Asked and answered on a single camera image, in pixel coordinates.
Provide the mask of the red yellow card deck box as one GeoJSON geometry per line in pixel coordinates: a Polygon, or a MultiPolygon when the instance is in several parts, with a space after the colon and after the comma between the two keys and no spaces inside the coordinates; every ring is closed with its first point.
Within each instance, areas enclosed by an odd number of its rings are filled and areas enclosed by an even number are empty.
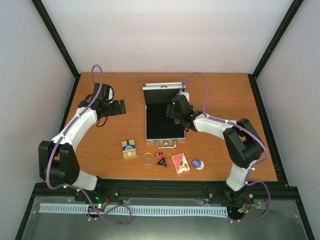
{"type": "Polygon", "coordinates": [[[171,156],[171,160],[177,174],[188,172],[190,170],[184,153],[179,153],[171,156]]]}

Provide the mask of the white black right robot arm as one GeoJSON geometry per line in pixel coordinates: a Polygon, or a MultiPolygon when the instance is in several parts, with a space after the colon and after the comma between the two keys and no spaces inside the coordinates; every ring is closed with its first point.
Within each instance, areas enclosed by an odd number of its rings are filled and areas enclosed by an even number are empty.
{"type": "Polygon", "coordinates": [[[261,155],[268,153],[248,119],[233,121],[211,116],[204,111],[194,111],[183,94],[175,96],[171,103],[167,104],[166,116],[178,120],[185,130],[207,133],[225,141],[232,161],[226,184],[234,192],[247,184],[249,174],[261,155]]]}

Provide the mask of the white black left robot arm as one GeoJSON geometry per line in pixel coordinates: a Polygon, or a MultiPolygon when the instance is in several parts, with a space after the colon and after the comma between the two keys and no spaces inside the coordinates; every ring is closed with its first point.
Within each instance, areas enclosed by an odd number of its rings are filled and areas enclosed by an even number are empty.
{"type": "Polygon", "coordinates": [[[39,144],[39,176],[51,189],[71,186],[86,190],[92,201],[103,198],[102,179],[81,170],[76,149],[91,126],[98,125],[101,119],[125,114],[124,100],[115,100],[114,93],[110,85],[96,83],[93,93],[81,101],[62,131],[50,141],[43,140],[39,144]]]}

